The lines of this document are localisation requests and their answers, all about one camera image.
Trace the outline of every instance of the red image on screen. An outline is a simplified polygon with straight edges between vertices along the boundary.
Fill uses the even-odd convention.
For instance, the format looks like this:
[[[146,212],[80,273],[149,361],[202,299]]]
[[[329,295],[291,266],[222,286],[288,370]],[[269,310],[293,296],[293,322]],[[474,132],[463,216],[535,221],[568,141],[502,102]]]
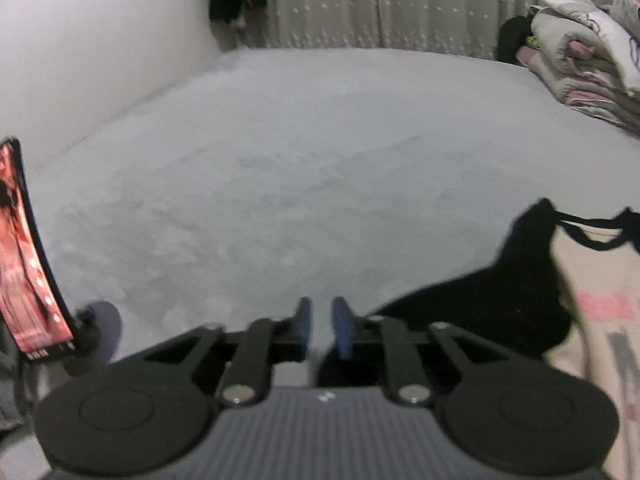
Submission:
[[[0,146],[0,312],[14,340],[29,358],[73,334],[52,293],[38,257],[18,184],[14,149]]]

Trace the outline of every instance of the metal screw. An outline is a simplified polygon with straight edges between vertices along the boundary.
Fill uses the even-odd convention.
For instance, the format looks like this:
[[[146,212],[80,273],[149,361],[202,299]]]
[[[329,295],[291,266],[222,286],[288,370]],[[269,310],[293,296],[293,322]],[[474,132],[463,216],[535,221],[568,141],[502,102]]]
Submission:
[[[418,404],[431,397],[431,389],[421,384],[407,384],[398,390],[398,396],[406,402]]]
[[[245,384],[233,384],[223,390],[222,397],[234,404],[244,404],[255,397],[255,390]]]
[[[328,404],[332,400],[335,400],[335,394],[333,392],[325,392],[324,394],[318,395],[318,400]]]

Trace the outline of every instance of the gray cloth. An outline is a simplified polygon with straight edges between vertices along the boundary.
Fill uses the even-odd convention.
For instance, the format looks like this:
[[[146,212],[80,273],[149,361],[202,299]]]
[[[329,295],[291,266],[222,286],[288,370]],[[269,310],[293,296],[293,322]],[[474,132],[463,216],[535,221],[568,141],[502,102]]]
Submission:
[[[270,0],[250,46],[391,47],[492,58],[498,28],[533,0]]]
[[[320,351],[332,297],[364,314],[484,266],[540,196],[587,218],[640,208],[640,142],[520,67],[359,49],[215,63],[26,168],[65,301],[118,307],[118,357],[204,322],[288,316],[302,294]],[[274,382],[306,377],[277,367]],[[47,466],[33,442],[0,459],[11,479]]]

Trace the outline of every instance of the phone screen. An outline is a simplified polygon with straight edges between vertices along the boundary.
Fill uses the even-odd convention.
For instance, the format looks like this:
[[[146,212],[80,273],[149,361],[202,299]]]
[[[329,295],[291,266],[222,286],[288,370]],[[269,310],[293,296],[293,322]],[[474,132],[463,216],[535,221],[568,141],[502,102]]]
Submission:
[[[20,143],[0,143],[0,313],[30,359],[73,351],[72,317],[50,272],[25,186]]]

